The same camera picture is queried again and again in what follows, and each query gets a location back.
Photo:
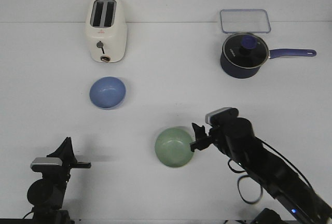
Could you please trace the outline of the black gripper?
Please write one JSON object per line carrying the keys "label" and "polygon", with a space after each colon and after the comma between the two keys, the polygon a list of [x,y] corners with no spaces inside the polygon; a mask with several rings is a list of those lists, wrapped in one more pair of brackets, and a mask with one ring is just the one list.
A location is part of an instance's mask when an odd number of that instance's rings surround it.
{"label": "black gripper", "polygon": [[194,152],[197,150],[204,150],[213,144],[220,152],[228,152],[228,145],[226,138],[221,131],[220,126],[212,127],[207,134],[205,126],[199,126],[192,123],[192,128],[195,133],[195,141],[190,143],[190,150]]}
{"label": "black gripper", "polygon": [[42,166],[42,174],[52,180],[68,180],[70,178],[71,169],[90,169],[91,162],[77,161],[74,155],[72,139],[66,137],[62,144],[53,152],[54,157],[63,157],[66,154],[66,147],[68,142],[68,156],[70,159],[61,159],[62,166]]}

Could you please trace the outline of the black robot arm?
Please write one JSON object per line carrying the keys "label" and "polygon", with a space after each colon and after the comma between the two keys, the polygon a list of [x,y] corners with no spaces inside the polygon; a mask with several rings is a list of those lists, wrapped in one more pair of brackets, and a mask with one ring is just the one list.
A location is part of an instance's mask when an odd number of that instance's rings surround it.
{"label": "black robot arm", "polygon": [[42,175],[27,191],[27,200],[33,205],[32,223],[74,223],[62,208],[67,184],[72,169],[90,169],[91,162],[77,161],[72,139],[66,137],[54,152],[35,158],[30,168]]}
{"label": "black robot arm", "polygon": [[205,128],[192,124],[196,140],[191,150],[214,144],[223,154],[239,164],[269,195],[280,202],[301,223],[328,223],[331,207],[323,201],[280,157],[269,152],[254,135],[245,118]]}

